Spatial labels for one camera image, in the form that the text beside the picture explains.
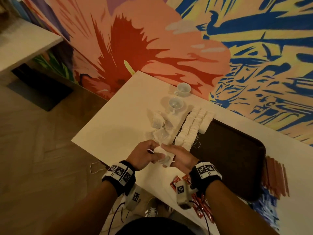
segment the sneaker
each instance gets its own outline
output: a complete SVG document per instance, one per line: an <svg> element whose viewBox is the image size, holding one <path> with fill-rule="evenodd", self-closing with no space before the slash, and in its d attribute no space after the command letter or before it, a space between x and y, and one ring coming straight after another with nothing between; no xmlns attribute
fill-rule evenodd
<svg viewBox="0 0 313 235"><path fill-rule="evenodd" d="M153 197L149 200L147 210L145 211L145 217L157 217L157 205L158 199Z"/></svg>

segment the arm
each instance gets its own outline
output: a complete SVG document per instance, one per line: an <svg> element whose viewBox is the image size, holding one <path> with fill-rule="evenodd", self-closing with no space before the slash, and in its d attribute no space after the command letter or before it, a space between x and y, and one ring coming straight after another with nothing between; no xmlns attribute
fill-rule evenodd
<svg viewBox="0 0 313 235"><path fill-rule="evenodd" d="M155 163L165 157L164 154L149 154L147 149L159 146L153 140L139 143L126 159L135 170L144 169L149 162ZM117 192L114 186L104 181L98 188L89 193L86 198L59 220L57 220L45 235L99 235L108 214L116 201Z"/></svg>
<svg viewBox="0 0 313 235"><path fill-rule="evenodd" d="M177 167L185 174L189 174L199 161L181 146L162 144L161 147L175 154L175 162L171 166ZM242 202L221 181L216 180L209 184L206 199L221 235L278 235L259 214Z"/></svg>

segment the person's left hand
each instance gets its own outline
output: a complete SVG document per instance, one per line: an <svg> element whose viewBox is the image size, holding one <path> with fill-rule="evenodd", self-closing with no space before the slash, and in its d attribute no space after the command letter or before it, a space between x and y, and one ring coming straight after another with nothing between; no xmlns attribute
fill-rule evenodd
<svg viewBox="0 0 313 235"><path fill-rule="evenodd" d="M165 155L162 153L148 153L148 149L154 150L157 146L159 146L159 144L152 139L140 142L128 156L126 161L132 164L136 171L140 171L144 169L149 162L155 163L156 161L165 158Z"/></svg>

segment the herringbone floor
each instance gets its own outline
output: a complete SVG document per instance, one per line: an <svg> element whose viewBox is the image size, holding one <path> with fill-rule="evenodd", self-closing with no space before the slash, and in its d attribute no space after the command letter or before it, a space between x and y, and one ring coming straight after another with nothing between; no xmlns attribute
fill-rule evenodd
<svg viewBox="0 0 313 235"><path fill-rule="evenodd" d="M59 77L74 92L46 112L6 88L15 79L0 76L0 233L37 235L100 183L70 140L106 101Z"/></svg>

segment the forearm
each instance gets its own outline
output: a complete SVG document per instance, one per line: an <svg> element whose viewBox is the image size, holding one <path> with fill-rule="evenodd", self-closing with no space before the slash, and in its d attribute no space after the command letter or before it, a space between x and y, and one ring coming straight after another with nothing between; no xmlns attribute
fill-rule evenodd
<svg viewBox="0 0 313 235"><path fill-rule="evenodd" d="M99 235L116 199L115 188L104 181L56 221L45 235Z"/></svg>
<svg viewBox="0 0 313 235"><path fill-rule="evenodd" d="M259 214L242 202L221 181L216 180L208 186L206 199L221 235L277 235Z"/></svg>

